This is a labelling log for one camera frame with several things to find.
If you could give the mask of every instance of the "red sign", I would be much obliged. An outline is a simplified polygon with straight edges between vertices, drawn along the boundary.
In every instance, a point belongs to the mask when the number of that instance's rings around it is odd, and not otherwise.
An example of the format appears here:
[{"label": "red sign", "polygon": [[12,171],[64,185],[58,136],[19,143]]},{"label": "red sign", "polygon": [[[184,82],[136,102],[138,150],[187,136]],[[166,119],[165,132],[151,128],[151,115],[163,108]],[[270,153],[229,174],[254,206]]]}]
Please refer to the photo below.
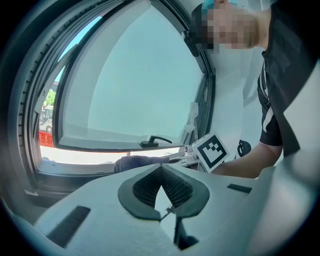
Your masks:
[{"label": "red sign", "polygon": [[52,133],[39,131],[39,145],[54,148],[54,142],[52,140]]}]

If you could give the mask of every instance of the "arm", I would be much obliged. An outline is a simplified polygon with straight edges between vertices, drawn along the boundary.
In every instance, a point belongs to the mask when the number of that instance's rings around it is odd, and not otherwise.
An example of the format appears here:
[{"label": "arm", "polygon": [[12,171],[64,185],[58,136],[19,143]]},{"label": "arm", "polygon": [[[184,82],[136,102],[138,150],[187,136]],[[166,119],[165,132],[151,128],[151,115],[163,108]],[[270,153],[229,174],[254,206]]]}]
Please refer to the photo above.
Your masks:
[{"label": "arm", "polygon": [[270,146],[259,142],[244,157],[220,164],[211,173],[254,179],[259,176],[264,168],[273,166],[281,153],[282,146]]}]

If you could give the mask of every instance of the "black t-shirt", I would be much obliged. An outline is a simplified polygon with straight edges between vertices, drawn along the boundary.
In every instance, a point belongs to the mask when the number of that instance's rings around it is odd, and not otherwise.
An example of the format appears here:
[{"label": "black t-shirt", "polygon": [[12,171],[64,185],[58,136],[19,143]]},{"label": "black t-shirt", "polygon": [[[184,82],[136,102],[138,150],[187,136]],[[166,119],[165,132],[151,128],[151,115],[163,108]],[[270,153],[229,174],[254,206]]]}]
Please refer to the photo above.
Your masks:
[{"label": "black t-shirt", "polygon": [[260,141],[283,145],[285,156],[295,153],[300,146],[284,111],[308,80],[318,59],[315,42],[319,35],[316,31],[310,34],[310,26],[315,24],[294,4],[278,1],[271,6],[268,47],[262,53],[264,62],[258,79],[262,105]]}]

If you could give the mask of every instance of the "person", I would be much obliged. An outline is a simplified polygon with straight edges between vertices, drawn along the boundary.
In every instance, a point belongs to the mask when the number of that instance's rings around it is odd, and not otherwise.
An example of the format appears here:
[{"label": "person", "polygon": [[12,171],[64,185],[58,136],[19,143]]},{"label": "person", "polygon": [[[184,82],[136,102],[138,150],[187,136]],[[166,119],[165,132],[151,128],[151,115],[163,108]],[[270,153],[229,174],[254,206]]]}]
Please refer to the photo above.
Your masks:
[{"label": "person", "polygon": [[313,8],[278,0],[269,9],[251,13],[229,0],[206,0],[192,12],[190,36],[204,48],[224,44],[229,49],[264,49],[257,80],[262,106],[259,143],[244,157],[220,164],[213,174],[256,178],[277,162],[282,151],[286,157],[300,149],[284,111],[308,80],[319,57],[314,38],[317,26],[305,18],[313,17],[306,7]]}]

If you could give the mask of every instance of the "tree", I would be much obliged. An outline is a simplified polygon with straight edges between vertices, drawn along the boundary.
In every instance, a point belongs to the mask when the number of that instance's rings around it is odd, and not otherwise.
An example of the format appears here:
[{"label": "tree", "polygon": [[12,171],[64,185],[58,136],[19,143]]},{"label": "tree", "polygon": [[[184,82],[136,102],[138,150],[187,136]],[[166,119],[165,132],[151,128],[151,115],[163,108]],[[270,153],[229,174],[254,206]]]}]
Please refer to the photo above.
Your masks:
[{"label": "tree", "polygon": [[46,95],[45,101],[43,103],[44,106],[52,106],[55,103],[56,92],[52,89],[49,90]]}]

